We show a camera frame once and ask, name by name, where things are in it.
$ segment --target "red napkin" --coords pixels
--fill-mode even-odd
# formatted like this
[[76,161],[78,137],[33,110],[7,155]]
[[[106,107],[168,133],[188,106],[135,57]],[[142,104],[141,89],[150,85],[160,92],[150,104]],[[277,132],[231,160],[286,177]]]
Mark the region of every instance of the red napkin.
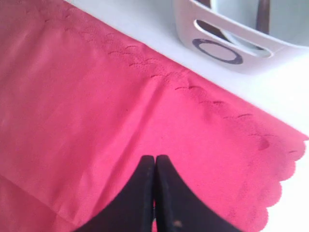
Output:
[[257,232],[304,154],[303,134],[60,0],[0,0],[0,41],[2,232],[74,230],[145,154]]

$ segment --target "embossed pattern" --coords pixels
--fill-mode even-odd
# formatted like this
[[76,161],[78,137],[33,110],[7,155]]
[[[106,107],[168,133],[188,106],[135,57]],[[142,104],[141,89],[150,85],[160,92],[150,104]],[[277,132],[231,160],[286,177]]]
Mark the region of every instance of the embossed pattern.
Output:
[[0,22],[2,232],[76,229],[145,154],[264,228],[305,135],[61,0],[0,0]]

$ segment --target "oval cutout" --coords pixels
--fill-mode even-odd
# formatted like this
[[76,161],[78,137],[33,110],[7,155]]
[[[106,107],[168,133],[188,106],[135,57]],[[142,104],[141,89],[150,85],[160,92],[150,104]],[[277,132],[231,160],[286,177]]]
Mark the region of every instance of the oval cutout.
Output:
[[228,32],[231,36],[229,38],[226,38],[221,30],[209,23],[206,23],[203,20],[195,20],[194,21],[194,25],[196,27],[196,29],[198,29],[201,32],[209,32],[212,35],[219,37],[221,39],[224,39],[225,41],[227,41],[228,43],[231,43],[235,46],[238,47],[238,49],[242,50],[245,53],[248,53],[252,56],[256,56],[256,57],[261,57],[261,58],[269,58],[271,57],[273,54],[264,48],[261,48],[247,40],[244,40],[242,38],[240,38],[239,36],[234,35],[231,32],[228,32],[225,30],[225,33]]

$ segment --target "white table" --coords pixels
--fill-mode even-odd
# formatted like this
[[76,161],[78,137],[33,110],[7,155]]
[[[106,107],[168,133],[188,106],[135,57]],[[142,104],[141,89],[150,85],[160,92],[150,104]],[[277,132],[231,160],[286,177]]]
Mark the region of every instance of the white table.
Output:
[[[172,0],[67,1],[309,135],[309,56],[264,74],[239,74],[205,61],[181,44]],[[309,231],[307,177],[308,151],[297,162],[294,176],[282,182],[281,200],[268,209],[264,232]]]

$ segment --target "white basket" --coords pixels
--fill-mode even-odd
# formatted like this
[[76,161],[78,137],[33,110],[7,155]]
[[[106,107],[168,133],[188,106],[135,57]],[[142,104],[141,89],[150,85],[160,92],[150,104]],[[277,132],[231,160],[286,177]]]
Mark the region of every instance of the white basket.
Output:
[[[252,1],[253,6],[256,4],[254,7],[258,5],[258,0],[226,1],[229,1],[230,4]],[[256,31],[252,28],[253,25],[251,25],[252,22],[250,20],[242,23],[237,22],[241,21],[241,17],[237,19],[239,14],[234,15],[236,21],[232,19],[233,16],[229,15],[229,17],[226,17],[223,15],[228,15],[228,12],[222,10],[223,12],[218,14],[197,0],[174,0],[177,32],[185,46],[228,69],[240,73],[261,72],[281,65],[309,51],[309,0],[273,0],[272,4],[277,6],[278,1],[283,4],[284,2],[295,4],[299,1],[301,3],[296,4],[298,8],[300,4],[303,4],[302,9],[304,9],[304,13],[295,13],[297,20],[286,19],[282,22],[289,24],[290,27],[293,26],[293,23],[295,24],[300,20],[307,22],[304,24],[303,29],[296,28],[298,33],[296,33],[295,28],[291,28],[288,31],[289,33],[293,33],[289,41],[287,41],[288,39],[285,41],[282,38],[278,39],[279,36],[275,38],[271,36],[271,33],[270,35],[266,35]],[[290,7],[290,10],[293,10],[288,5],[279,7],[272,6],[272,10],[273,12],[279,12],[285,7]],[[234,41],[238,41],[238,43],[231,43],[223,36],[220,37],[218,34],[203,29],[200,26],[200,22],[206,22],[214,28],[220,29],[223,34],[230,35],[230,41],[232,41],[231,38],[234,38]],[[280,33],[280,29],[284,32],[284,26],[272,17],[270,30],[278,34]]]

